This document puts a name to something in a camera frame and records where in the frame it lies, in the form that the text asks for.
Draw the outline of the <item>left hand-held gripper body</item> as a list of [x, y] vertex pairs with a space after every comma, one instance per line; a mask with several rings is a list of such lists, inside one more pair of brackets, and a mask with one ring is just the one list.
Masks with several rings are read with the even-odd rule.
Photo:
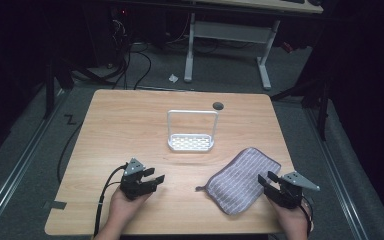
[[121, 178], [120, 190], [129, 200], [134, 200], [139, 196], [143, 196], [155, 192], [157, 186], [143, 182], [143, 171], [147, 168], [136, 158], [132, 158], [124, 169]]

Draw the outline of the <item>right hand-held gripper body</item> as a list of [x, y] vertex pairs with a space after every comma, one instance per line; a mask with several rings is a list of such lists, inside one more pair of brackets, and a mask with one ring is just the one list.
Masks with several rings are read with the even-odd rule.
[[320, 191], [320, 187], [297, 171], [279, 177], [280, 189], [274, 189], [271, 199], [281, 207], [294, 209], [301, 205], [303, 189]]

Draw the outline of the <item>purple striped cloth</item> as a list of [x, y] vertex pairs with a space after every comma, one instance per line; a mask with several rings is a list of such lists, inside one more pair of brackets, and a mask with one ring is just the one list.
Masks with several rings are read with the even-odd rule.
[[280, 169], [280, 163], [249, 147], [195, 190], [205, 191], [225, 214], [236, 215], [246, 211], [263, 193], [258, 177], [270, 183], [268, 172], [278, 174]]

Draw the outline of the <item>person's left hand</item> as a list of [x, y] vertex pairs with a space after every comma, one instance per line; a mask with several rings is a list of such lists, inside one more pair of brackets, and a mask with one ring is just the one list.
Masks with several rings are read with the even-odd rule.
[[121, 232], [149, 197], [150, 194], [146, 194], [129, 200], [120, 189], [117, 189], [111, 197], [105, 226]]

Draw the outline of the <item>person's right hand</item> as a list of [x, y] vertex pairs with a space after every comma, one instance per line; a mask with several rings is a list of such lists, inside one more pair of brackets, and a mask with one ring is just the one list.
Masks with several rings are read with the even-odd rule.
[[308, 236], [308, 221], [306, 216], [309, 214], [309, 208], [304, 202], [301, 203], [301, 207], [294, 209], [281, 207], [272, 200], [270, 200], [270, 204], [275, 209], [278, 222], [285, 234], [297, 233]]

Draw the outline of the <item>grey tape strip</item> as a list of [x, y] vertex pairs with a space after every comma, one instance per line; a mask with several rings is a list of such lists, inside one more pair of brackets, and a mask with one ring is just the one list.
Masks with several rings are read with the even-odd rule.
[[43, 205], [44, 209], [59, 209], [59, 210], [64, 210], [66, 207], [67, 203], [66, 202], [61, 202], [61, 201], [46, 201]]

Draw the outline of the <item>black metal stand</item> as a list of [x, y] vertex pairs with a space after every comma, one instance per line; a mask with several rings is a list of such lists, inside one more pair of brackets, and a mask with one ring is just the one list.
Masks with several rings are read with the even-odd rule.
[[325, 127], [328, 117], [327, 108], [329, 101], [329, 90], [331, 80], [329, 77], [316, 78], [305, 83], [300, 83], [281, 93], [270, 97], [272, 101], [279, 101], [289, 96], [303, 94], [301, 105], [303, 108], [318, 108], [318, 117], [316, 121], [316, 129], [322, 141], [326, 140]]
[[71, 77], [70, 69], [64, 59], [59, 56], [53, 56], [46, 64], [46, 105], [44, 118], [47, 119], [54, 109], [55, 103], [55, 81], [64, 90], [71, 90], [74, 81]]

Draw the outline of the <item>black computer tower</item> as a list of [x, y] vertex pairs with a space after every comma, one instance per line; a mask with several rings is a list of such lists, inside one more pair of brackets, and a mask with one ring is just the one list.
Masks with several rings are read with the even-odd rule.
[[115, 8], [98, 3], [82, 6], [96, 66], [116, 65], [119, 51], [114, 38]]

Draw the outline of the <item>white-legged desk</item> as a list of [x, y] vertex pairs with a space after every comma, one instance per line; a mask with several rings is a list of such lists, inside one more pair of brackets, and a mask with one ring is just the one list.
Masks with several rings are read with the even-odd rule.
[[[249, 10], [264, 10], [269, 13], [291, 13], [299, 16], [312, 16], [323, 13], [320, 5], [310, 0], [192, 0], [192, 6], [209, 4], [220, 7], [244, 7]], [[196, 20], [195, 14], [190, 14], [188, 52], [186, 56], [184, 81], [191, 82], [194, 65], [194, 42], [196, 38], [227, 40], [233, 42], [262, 44], [264, 48], [256, 58], [261, 82], [265, 90], [271, 89], [266, 61], [275, 40], [280, 18], [276, 17], [270, 27], [245, 26], [234, 23], [219, 23], [209, 20]]]

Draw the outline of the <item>metal floor rail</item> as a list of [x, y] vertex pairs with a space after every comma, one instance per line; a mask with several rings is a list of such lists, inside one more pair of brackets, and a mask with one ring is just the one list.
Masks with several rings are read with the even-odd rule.
[[328, 172], [328, 177], [331, 181], [334, 192], [338, 198], [342, 212], [345, 216], [348, 226], [350, 227], [354, 239], [369, 240], [367, 232], [361, 222], [359, 214], [357, 213], [354, 201], [352, 200], [345, 186], [345, 183], [340, 175], [340, 172], [334, 162], [334, 158], [328, 147], [328, 144], [325, 140], [322, 139], [318, 132], [318, 128], [316, 126], [317, 120], [314, 112], [310, 109], [304, 109], [303, 112], [306, 116], [306, 119], [309, 121], [309, 124], [312, 128], [312, 132], [315, 135], [319, 147], [321, 148], [323, 154], [323, 161], [326, 165]]
[[29, 168], [39, 143], [70, 90], [58, 90], [56, 101], [45, 117], [45, 93], [40, 92], [11, 127], [0, 147], [0, 216]]

